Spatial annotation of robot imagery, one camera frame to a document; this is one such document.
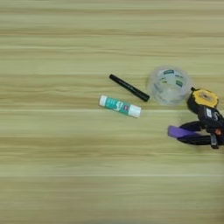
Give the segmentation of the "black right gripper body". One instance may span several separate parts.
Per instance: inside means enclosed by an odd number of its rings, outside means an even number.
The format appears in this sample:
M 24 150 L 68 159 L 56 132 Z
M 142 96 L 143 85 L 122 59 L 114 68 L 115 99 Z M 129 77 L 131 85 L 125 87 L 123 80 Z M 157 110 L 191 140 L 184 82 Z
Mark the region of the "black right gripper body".
M 203 127 L 202 129 L 206 132 L 206 135 L 201 138 L 202 145 L 210 145 L 214 150 L 224 145 L 224 128 Z

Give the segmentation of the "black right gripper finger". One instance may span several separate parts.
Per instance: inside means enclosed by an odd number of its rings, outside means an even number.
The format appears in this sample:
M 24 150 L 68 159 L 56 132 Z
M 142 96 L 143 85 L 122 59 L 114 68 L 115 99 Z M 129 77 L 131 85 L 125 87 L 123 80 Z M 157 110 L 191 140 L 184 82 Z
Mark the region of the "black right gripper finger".
M 180 128 L 189 131 L 202 131 L 205 128 L 205 125 L 200 121 L 193 121 L 182 124 Z
M 183 136 L 178 137 L 178 140 L 184 144 L 192 145 L 209 145 L 211 143 L 210 136 Z

